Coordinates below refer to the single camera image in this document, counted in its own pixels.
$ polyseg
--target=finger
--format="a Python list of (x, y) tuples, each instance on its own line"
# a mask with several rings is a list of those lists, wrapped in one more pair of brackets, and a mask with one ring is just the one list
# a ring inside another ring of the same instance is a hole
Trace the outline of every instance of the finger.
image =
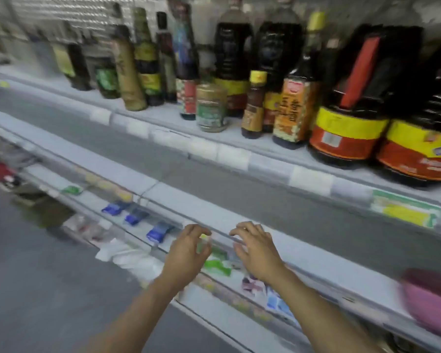
[(264, 234), (265, 233), (265, 230), (263, 229), (261, 224), (255, 224), (255, 228), (256, 228), (257, 231), (259, 231), (260, 234)]
[(193, 230), (188, 234), (188, 236), (199, 239), (201, 234), (211, 235), (211, 231), (205, 227), (202, 227), (201, 225), (195, 225)]
[(195, 226), (196, 226), (196, 224), (186, 225), (178, 237), (186, 237), (189, 233), (191, 233), (191, 231), (193, 230), (193, 228)]
[(237, 256), (242, 261), (242, 263), (244, 263), (244, 265), (246, 266), (247, 263), (250, 261), (250, 256), (245, 251), (243, 246), (240, 243), (234, 243), (234, 250), (235, 250), (235, 253), (237, 254)]
[(252, 243), (252, 240), (253, 240), (253, 235), (250, 232), (248, 232), (247, 230), (242, 229), (242, 228), (232, 229), (230, 231), (229, 235), (231, 235), (231, 236), (238, 235), (239, 237), (242, 238), (244, 243), (247, 245)]
[(212, 253), (212, 245), (211, 243), (206, 243), (206, 245), (204, 245), (203, 250), (198, 254), (198, 260), (200, 266), (199, 269), (202, 268), (209, 255), (211, 255), (211, 253)]
[(241, 222), (237, 224), (237, 228), (246, 228), (252, 235), (259, 235), (260, 233), (252, 222)]

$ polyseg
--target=blue packet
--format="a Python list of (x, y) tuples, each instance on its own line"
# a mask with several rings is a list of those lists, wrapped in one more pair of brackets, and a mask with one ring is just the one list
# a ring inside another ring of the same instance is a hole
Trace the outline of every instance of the blue packet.
[(101, 211), (103, 213), (110, 214), (112, 216), (120, 215), (121, 212), (127, 209), (131, 204), (123, 201), (115, 201), (113, 203), (109, 203), (105, 208)]
[(146, 235), (147, 239), (153, 241), (154, 243), (161, 243), (165, 238), (165, 234), (173, 228), (172, 225), (165, 222), (158, 222), (151, 231)]
[(126, 215), (126, 218), (124, 218), (124, 221), (128, 223), (129, 225), (137, 225), (142, 220), (148, 217), (148, 213), (143, 210), (142, 208), (134, 208), (128, 215)]

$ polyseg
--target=store floor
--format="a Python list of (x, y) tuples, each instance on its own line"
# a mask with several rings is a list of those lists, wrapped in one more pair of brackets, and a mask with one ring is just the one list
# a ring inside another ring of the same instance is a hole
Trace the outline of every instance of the store floor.
[[(74, 352), (114, 320), (140, 291), (127, 272), (87, 248), (24, 221), (0, 190), (0, 353)], [(236, 353), (174, 307), (144, 349)]]

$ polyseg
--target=pink plastic container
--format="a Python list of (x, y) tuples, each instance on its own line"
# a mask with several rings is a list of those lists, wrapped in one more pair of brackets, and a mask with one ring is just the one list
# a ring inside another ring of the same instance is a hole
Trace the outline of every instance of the pink plastic container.
[(402, 288), (412, 317), (429, 331), (441, 334), (441, 274), (407, 269), (402, 276)]

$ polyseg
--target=price tag strip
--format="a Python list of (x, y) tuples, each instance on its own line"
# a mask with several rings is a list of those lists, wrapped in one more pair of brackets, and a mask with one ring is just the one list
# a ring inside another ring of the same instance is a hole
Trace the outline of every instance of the price tag strip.
[(441, 208), (438, 206), (379, 189), (372, 191), (370, 208), (389, 217), (430, 229), (434, 229), (441, 218)]

